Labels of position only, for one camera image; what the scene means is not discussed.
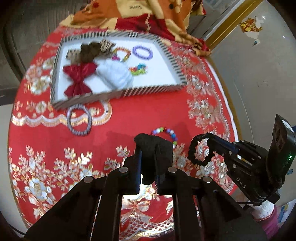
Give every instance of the patterned fabric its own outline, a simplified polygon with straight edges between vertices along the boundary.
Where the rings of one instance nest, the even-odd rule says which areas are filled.
[[[100,27],[108,30],[149,32],[192,45],[197,55],[211,52],[201,39],[186,32],[190,12],[204,15],[202,1],[184,0],[93,0],[60,24],[71,28]]]
[[[173,129],[178,136],[174,166],[193,177],[209,175],[228,193],[234,190],[222,157],[215,155],[206,167],[192,165],[186,158],[190,141],[197,134],[211,132],[231,142],[237,140],[219,81],[207,61],[186,45],[163,39],[188,80],[184,89],[87,104],[93,116],[89,135],[71,134],[66,111],[56,111],[50,105],[50,74],[61,38],[86,31],[58,27],[50,34],[16,96],[8,154],[13,192],[26,225],[34,224],[83,177],[102,177],[122,166],[134,152],[134,136],[159,126]],[[77,110],[71,122],[77,130],[84,130],[87,116]],[[198,146],[199,158],[207,152],[203,141]],[[172,197],[158,196],[154,184],[142,185],[137,196],[124,196],[120,240],[142,240],[172,228]]]

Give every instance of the red bow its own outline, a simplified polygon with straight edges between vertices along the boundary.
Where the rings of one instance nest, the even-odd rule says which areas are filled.
[[[91,89],[83,81],[87,76],[93,74],[96,68],[97,65],[95,63],[64,66],[63,71],[69,75],[74,82],[73,85],[65,90],[64,94],[68,97],[72,97],[75,95],[92,93]]]

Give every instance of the blanket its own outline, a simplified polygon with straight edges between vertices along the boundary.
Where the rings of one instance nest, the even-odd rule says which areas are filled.
[[[191,12],[205,14],[201,0],[92,0],[60,25],[148,32],[191,45],[198,56],[210,55],[203,40],[186,32]]]

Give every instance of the red tablecloth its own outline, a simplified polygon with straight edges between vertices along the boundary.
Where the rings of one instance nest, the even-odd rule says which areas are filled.
[[[226,175],[222,157],[216,155],[205,168],[186,159],[195,135],[211,132],[232,142],[237,140],[237,131],[213,69],[184,45],[163,40],[186,75],[187,87],[178,92],[87,104],[93,115],[90,134],[71,134],[66,111],[56,111],[50,105],[50,74],[61,38],[86,31],[58,27],[50,34],[16,96],[8,154],[12,186],[26,225],[35,223],[83,177],[105,176],[120,167],[134,152],[133,137],[161,126],[173,129],[178,137],[175,166],[194,177],[209,175],[230,193],[234,183]],[[86,122],[85,113],[72,114],[77,129],[85,129]],[[199,145],[198,153],[202,159],[207,155],[205,142]],[[154,185],[142,186],[138,196],[124,197],[121,240],[155,237],[172,227],[172,198],[158,196]]]

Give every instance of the metal screw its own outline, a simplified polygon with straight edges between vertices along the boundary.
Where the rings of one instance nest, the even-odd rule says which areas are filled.
[[[87,177],[85,177],[85,178],[83,179],[83,181],[84,181],[85,183],[91,183],[92,180],[93,180],[92,176],[87,176]]]
[[[169,168],[168,168],[168,171],[169,171],[170,173],[175,173],[175,172],[177,172],[177,168],[175,168],[175,167],[169,167]]]
[[[212,181],[212,178],[209,176],[204,176],[202,179],[205,183],[210,183]]]
[[[121,167],[121,168],[119,168],[119,171],[121,173],[126,173],[128,171],[128,168],[127,167]]]

